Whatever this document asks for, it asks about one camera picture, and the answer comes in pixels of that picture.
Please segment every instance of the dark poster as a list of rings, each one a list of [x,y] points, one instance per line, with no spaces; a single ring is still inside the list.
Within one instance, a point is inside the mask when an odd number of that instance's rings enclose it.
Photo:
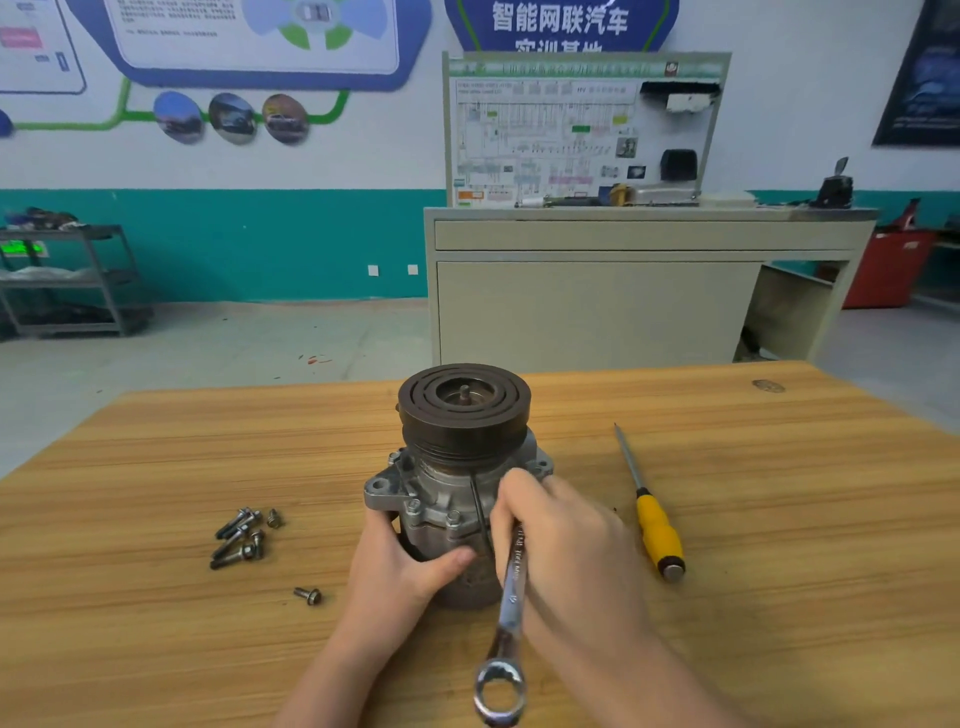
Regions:
[[[960,147],[960,0],[926,0],[874,144]]]

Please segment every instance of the floor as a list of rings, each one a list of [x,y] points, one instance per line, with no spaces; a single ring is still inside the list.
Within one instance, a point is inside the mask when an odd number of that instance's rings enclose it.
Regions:
[[[431,364],[426,301],[177,303],[128,339],[0,343],[0,476],[122,392],[400,379]],[[960,433],[960,316],[844,311],[818,364]]]

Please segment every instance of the green display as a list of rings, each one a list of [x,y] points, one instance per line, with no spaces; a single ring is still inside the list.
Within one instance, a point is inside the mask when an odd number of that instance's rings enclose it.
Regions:
[[[47,251],[42,243],[28,243],[26,240],[7,240],[0,243],[3,255],[29,255],[27,246],[30,245],[36,255],[46,255]]]

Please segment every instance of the table surface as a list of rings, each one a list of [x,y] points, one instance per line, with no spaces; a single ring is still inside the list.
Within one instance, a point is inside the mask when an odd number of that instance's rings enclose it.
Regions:
[[[662,635],[777,725],[960,715],[960,439],[803,363],[526,377],[557,472],[633,528],[623,427],[684,538]],[[779,394],[752,380],[772,379]],[[0,482],[8,726],[264,725],[324,644],[397,382],[132,393]],[[207,567],[239,506],[262,562]],[[318,586],[309,608],[294,586]],[[475,726],[494,609],[428,612],[368,725]],[[524,725],[589,721],[530,650]]]

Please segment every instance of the wrench ring end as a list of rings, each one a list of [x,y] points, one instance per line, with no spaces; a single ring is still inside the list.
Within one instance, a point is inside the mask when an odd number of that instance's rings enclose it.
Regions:
[[[487,706],[483,699],[483,689],[491,682],[502,680],[509,683],[514,689],[516,702],[508,711],[495,711]],[[527,706],[527,684],[523,679],[523,672],[513,660],[494,657],[477,670],[477,678],[473,684],[473,705],[477,714],[483,718],[484,724],[491,728],[512,728],[520,721],[523,709]]]

